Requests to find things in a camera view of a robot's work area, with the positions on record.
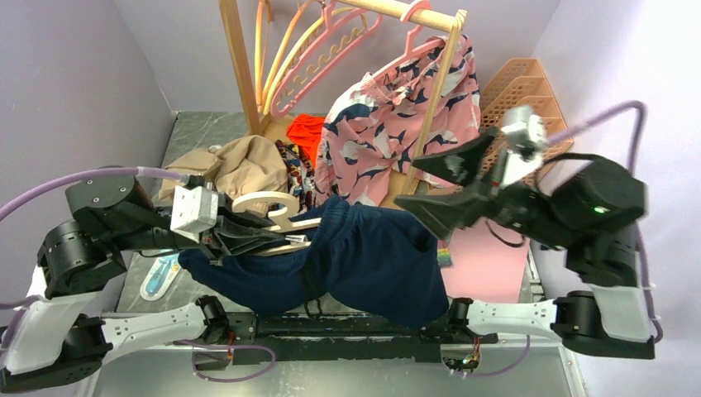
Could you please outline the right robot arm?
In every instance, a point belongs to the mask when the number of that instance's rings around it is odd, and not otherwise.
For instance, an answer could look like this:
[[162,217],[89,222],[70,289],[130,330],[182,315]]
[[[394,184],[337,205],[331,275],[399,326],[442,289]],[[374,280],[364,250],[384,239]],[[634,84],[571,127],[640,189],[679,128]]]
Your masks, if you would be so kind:
[[646,186],[620,164],[582,155],[585,167],[551,194],[506,181],[508,152],[481,173],[497,129],[454,149],[424,155],[414,167],[455,185],[448,194],[404,194],[394,202],[436,238],[485,220],[565,253],[565,267],[587,285],[564,297],[529,304],[456,298],[446,332],[455,342],[514,333],[546,337],[587,356],[651,360],[655,339],[647,311],[636,222],[646,211]]

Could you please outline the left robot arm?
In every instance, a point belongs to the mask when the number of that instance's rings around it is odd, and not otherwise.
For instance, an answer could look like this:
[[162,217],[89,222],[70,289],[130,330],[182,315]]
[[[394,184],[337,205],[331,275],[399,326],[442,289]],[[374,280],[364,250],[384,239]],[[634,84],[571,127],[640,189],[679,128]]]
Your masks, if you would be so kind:
[[46,234],[28,295],[2,304],[15,313],[1,339],[4,394],[71,385],[110,361],[159,345],[231,350],[229,318],[209,295],[131,318],[91,317],[85,309],[126,273],[126,251],[193,249],[216,264],[281,241],[270,221],[231,211],[201,177],[150,167],[66,175],[13,199],[2,217],[57,188],[64,188],[72,217]]

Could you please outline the navy blue shorts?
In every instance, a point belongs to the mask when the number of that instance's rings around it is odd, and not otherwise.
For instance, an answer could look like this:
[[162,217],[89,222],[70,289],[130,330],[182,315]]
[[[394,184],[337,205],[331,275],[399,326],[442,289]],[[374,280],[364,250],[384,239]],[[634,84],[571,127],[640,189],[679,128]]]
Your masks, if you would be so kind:
[[437,239],[410,213],[333,196],[299,221],[320,218],[310,247],[277,256],[227,256],[213,265],[197,249],[179,264],[198,283],[262,317],[325,294],[345,306],[418,329],[448,309]]

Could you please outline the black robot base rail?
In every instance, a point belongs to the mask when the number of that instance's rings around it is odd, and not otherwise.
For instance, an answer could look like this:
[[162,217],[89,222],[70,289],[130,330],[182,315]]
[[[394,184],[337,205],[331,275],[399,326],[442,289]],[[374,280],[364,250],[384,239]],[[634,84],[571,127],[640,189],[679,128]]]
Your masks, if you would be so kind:
[[337,313],[319,319],[303,313],[263,318],[239,312],[227,317],[227,330],[206,331],[196,341],[264,346],[274,351],[278,361],[413,359],[439,363],[443,347],[468,349],[476,337],[447,315],[418,330],[365,313]]

